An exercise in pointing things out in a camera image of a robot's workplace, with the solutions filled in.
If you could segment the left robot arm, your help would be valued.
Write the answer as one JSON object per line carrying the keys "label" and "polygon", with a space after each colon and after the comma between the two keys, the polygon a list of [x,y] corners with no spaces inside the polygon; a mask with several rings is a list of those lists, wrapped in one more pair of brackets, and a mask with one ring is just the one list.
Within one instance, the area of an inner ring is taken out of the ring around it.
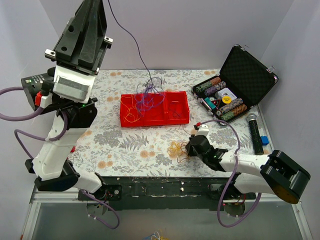
{"label": "left robot arm", "polygon": [[53,49],[45,57],[56,65],[31,86],[22,80],[25,94],[34,111],[55,114],[52,127],[43,139],[39,153],[25,162],[36,175],[39,191],[63,192],[70,188],[85,190],[95,200],[106,196],[98,173],[76,170],[69,154],[78,139],[97,116],[97,99],[91,97],[105,52],[113,43],[106,37],[107,20],[101,0],[84,0],[68,21]]}

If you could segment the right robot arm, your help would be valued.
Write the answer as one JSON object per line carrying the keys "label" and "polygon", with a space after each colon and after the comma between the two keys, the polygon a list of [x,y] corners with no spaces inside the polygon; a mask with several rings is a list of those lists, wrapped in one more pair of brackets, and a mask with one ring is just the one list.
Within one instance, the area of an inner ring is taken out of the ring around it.
{"label": "right robot arm", "polygon": [[232,199],[247,193],[263,193],[297,204],[311,179],[307,170],[280,150],[269,155],[235,154],[214,148],[203,135],[193,135],[186,151],[188,156],[198,157],[214,171],[236,171],[226,186],[227,195]]}

